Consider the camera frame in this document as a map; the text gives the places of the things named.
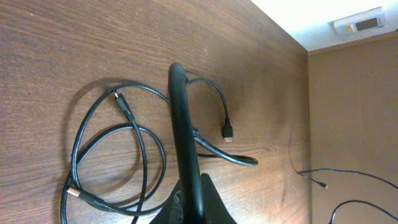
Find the wooden table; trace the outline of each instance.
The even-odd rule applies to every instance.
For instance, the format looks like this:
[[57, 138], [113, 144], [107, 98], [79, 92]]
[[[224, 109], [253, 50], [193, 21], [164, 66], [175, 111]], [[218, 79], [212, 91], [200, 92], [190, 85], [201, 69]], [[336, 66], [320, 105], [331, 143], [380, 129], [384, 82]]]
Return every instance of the wooden table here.
[[[255, 168], [200, 159], [238, 223], [310, 223], [307, 52], [251, 1], [7, 1], [1, 3], [1, 223], [59, 223], [60, 192], [77, 129], [105, 89], [138, 81], [167, 94], [167, 71], [180, 62], [189, 78], [224, 91], [234, 141], [221, 139], [223, 108], [206, 84], [189, 87], [192, 121], [222, 150], [255, 157]], [[144, 208], [163, 202], [178, 180], [169, 107], [123, 90], [137, 122], [155, 132], [167, 171]], [[110, 98], [84, 141], [126, 120]], [[149, 180], [160, 156], [145, 136]], [[104, 140], [79, 169], [85, 189], [109, 202], [141, 189], [141, 155], [130, 131]], [[69, 223], [130, 223], [69, 197]], [[149, 223], [154, 215], [141, 217]]]

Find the white device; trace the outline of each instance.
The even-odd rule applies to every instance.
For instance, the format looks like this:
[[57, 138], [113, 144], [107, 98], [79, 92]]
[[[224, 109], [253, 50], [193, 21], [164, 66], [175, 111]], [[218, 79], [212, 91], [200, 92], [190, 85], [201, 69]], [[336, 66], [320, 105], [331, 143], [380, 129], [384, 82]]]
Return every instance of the white device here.
[[363, 30], [375, 29], [383, 26], [384, 12], [382, 7], [360, 12], [333, 22], [333, 27], [336, 32], [341, 35], [355, 34]]

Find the black pole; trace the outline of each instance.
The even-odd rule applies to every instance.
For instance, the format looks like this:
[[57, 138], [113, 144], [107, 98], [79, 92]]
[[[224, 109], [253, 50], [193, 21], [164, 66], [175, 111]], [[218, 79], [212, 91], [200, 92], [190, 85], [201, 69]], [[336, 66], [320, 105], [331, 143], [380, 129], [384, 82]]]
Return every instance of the black pole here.
[[203, 192], [198, 155], [187, 100], [185, 70], [179, 63], [169, 68], [169, 93], [175, 149], [182, 190], [184, 223], [204, 223]]

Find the digital display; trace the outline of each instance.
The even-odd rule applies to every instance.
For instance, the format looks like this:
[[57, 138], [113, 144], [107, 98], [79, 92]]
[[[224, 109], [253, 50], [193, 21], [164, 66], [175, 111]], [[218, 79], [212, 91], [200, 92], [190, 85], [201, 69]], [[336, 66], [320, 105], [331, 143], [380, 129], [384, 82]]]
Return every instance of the digital display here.
[[358, 31], [377, 27], [378, 26], [377, 18], [368, 19], [368, 20], [362, 21], [362, 22], [357, 22], [357, 23], [355, 23], [355, 26]]

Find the black tube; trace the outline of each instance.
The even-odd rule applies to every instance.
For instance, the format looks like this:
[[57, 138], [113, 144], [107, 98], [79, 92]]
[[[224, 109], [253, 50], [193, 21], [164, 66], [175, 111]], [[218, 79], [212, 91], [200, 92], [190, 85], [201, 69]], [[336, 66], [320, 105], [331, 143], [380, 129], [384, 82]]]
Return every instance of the black tube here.
[[171, 64], [169, 68], [169, 93], [182, 190], [183, 220], [184, 223], [203, 223], [205, 219], [203, 192], [188, 108], [187, 83], [188, 78], [182, 65], [179, 63]]

